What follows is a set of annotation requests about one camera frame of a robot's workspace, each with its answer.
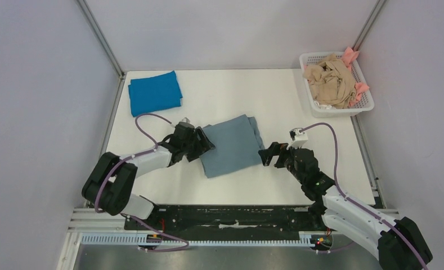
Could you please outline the grey blue t shirt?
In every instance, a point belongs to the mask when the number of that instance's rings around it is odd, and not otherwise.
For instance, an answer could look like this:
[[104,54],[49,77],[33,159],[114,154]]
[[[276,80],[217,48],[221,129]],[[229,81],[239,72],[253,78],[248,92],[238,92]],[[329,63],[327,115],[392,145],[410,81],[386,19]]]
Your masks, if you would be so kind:
[[215,178],[262,163],[264,143],[253,116],[240,115],[203,128],[215,148],[200,157],[207,178]]

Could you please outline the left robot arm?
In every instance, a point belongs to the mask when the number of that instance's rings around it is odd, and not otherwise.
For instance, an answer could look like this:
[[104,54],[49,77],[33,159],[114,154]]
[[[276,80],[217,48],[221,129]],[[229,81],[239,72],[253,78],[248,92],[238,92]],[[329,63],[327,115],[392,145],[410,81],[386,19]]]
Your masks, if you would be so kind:
[[154,202],[132,192],[135,180],[171,167],[183,158],[191,162],[214,149],[201,127],[181,121],[172,134],[153,148],[123,156],[112,152],[102,154],[82,188],[82,196],[98,213],[135,216],[140,225],[152,230],[158,226],[160,215],[154,211]]

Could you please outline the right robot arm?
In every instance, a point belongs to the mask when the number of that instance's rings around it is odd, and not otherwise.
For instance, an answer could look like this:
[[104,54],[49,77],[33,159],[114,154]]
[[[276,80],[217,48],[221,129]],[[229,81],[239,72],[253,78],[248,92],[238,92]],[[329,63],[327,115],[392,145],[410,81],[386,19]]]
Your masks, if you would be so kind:
[[264,166],[277,157],[275,168],[286,169],[313,201],[308,222],[316,230],[334,229],[362,246],[382,269],[425,269],[433,255],[417,224],[408,217],[393,218],[358,199],[341,194],[319,168],[312,150],[274,142],[258,152]]

